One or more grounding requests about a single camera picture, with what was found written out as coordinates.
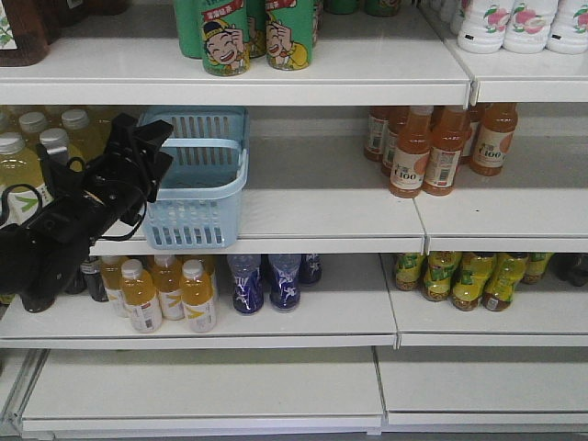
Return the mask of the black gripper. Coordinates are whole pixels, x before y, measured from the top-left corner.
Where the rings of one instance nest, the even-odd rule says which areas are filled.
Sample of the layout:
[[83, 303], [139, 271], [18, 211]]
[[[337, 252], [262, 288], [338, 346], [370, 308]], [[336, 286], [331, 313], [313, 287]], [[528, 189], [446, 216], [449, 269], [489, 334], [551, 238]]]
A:
[[174, 127], [161, 119], [139, 126], [120, 113], [111, 121], [104, 154], [75, 172], [37, 145], [53, 201], [26, 222], [34, 243], [95, 243], [116, 222], [138, 229], [174, 158], [161, 153]]

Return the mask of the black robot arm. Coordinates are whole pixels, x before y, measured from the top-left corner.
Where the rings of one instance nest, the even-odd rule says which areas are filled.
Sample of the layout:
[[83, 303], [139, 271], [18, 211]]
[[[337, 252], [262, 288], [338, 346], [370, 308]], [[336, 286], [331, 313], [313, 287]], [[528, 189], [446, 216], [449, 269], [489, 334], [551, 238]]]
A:
[[53, 201], [20, 225], [1, 230], [1, 292], [18, 294], [29, 312], [47, 310], [64, 291], [97, 240], [122, 221], [137, 230], [173, 157], [161, 148], [171, 124], [139, 125], [121, 113], [111, 122], [102, 155], [76, 172], [36, 146]]

